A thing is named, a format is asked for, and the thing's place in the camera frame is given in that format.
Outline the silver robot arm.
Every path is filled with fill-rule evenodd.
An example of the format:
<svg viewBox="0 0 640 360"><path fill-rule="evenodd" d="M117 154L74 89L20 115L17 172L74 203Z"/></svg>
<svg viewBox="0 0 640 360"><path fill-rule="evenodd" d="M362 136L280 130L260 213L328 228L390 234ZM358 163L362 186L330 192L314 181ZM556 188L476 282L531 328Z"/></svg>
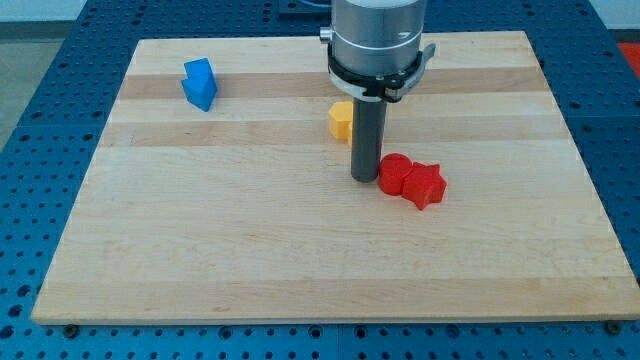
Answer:
<svg viewBox="0 0 640 360"><path fill-rule="evenodd" d="M390 75L417 58L426 0L332 0L329 54L362 76Z"/></svg>

